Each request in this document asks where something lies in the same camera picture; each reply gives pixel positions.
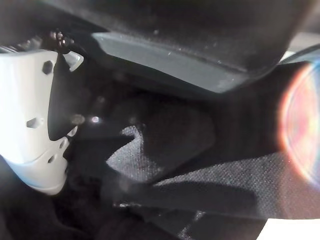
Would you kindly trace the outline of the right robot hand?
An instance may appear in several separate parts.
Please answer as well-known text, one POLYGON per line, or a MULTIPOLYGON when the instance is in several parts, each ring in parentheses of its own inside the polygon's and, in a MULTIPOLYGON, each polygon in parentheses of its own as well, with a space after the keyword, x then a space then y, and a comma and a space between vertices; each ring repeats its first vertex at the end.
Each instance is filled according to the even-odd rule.
POLYGON ((3 0, 0 155, 56 195, 97 77, 205 97, 269 73, 313 0, 3 0))

